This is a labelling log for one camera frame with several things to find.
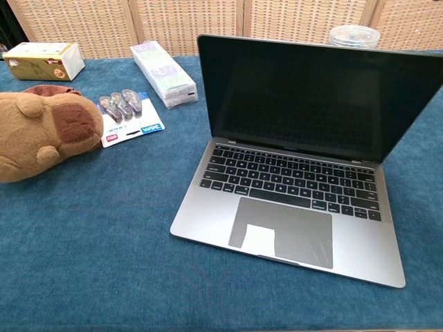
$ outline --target container lid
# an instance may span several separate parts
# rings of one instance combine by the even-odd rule
[[[367,26],[336,26],[329,33],[329,43],[337,46],[374,48],[380,39],[380,33]]]

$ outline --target brown plush toy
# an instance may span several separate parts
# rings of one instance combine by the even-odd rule
[[[64,86],[0,93],[0,183],[30,178],[100,146],[95,104]]]

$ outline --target laptop screen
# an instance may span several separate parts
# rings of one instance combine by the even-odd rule
[[[380,163],[443,84],[443,57],[202,35],[212,135]]]

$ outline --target silver laptop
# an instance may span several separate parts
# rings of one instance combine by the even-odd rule
[[[210,35],[198,45],[213,138],[171,233],[404,287],[381,163],[441,87],[443,57]]]

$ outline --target table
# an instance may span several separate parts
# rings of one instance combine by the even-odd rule
[[[88,60],[64,84],[94,102],[148,92],[165,131],[0,185],[0,330],[443,327],[443,91],[383,164],[406,274],[399,290],[170,234],[210,137],[199,60],[177,61],[199,101],[171,110],[132,59]],[[0,62],[0,91],[41,83]]]

